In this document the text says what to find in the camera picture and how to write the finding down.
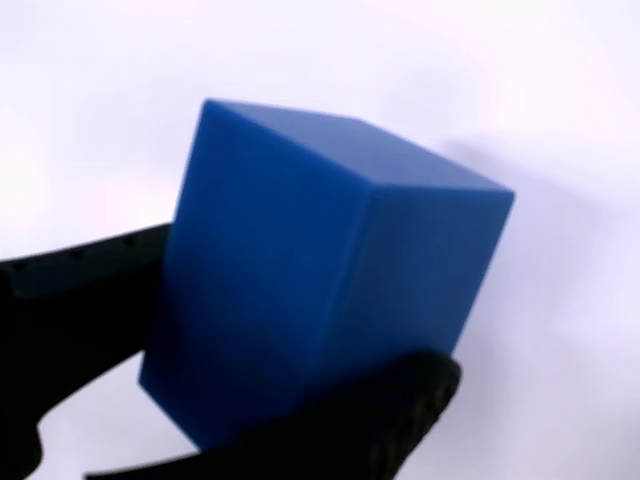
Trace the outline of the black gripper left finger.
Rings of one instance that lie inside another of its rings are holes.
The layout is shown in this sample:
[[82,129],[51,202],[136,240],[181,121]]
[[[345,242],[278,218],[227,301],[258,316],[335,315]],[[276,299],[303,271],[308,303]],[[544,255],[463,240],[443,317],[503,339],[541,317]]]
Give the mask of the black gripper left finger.
[[38,468],[47,412],[144,349],[169,231],[2,261],[2,478]]

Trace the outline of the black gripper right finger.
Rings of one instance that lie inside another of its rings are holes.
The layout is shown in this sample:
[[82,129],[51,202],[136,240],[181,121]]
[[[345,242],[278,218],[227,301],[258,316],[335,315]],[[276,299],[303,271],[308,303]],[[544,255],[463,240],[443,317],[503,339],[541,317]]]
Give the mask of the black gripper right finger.
[[418,352],[336,386],[232,443],[104,479],[392,479],[438,422],[460,365]]

